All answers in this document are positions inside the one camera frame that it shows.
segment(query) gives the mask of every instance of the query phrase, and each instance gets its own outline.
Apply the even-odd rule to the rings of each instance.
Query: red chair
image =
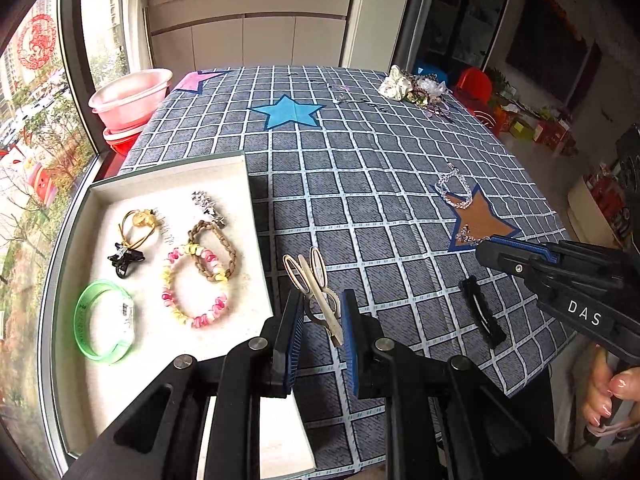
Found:
[[[483,104],[489,102],[493,86],[487,75],[475,67],[467,68],[458,79],[457,90],[462,90],[473,99],[477,99]]]

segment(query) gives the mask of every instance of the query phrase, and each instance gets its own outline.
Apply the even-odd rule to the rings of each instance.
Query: brown star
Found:
[[[447,198],[454,204],[462,203],[464,200],[457,195],[447,193]],[[491,203],[484,196],[481,187],[476,184],[472,192],[472,202],[466,209],[449,206],[458,218],[456,226],[453,229],[451,237],[450,251],[466,250],[471,246],[466,242],[461,242],[457,236],[464,226],[468,226],[468,236],[476,240],[482,240],[485,237],[500,235],[513,237],[520,232],[520,229],[509,224],[505,220],[497,216],[491,206]]]

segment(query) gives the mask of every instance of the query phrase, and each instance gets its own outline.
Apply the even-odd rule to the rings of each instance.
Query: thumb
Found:
[[[619,399],[640,401],[640,368],[629,368],[614,376],[609,390]]]

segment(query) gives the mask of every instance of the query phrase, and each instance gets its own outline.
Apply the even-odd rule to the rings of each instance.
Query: green plastic bangle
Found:
[[[89,310],[98,297],[108,291],[118,292],[122,296],[122,306],[118,309],[123,317],[123,330],[120,340],[105,354],[96,354],[88,342],[88,316]],[[87,359],[97,363],[113,364],[124,357],[133,343],[133,300],[127,291],[109,280],[95,280],[82,292],[76,304],[74,312],[74,336],[78,348]]]

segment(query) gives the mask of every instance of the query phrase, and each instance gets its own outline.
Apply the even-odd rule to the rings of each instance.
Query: checkered tablecloth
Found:
[[[204,82],[202,95],[173,91],[153,116],[120,173],[165,161],[243,150],[256,231],[274,304],[290,282],[282,255],[319,247],[336,292],[354,288],[361,312],[385,335],[421,355],[466,354],[512,394],[567,341],[568,330],[536,307],[522,280],[481,267],[473,251],[449,252],[455,217],[434,192],[451,161],[495,213],[532,241],[564,238],[558,215],[504,146],[450,99],[453,123],[376,92],[385,74],[318,67],[230,70]],[[334,104],[323,79],[365,103]],[[287,123],[266,130],[249,110],[287,95],[321,104],[319,126]],[[453,192],[462,187],[449,181]],[[508,335],[491,351],[462,299],[458,282],[474,274]],[[314,450],[313,476],[359,470],[384,460],[384,406],[346,388],[344,352],[325,330],[305,323],[295,386]]]

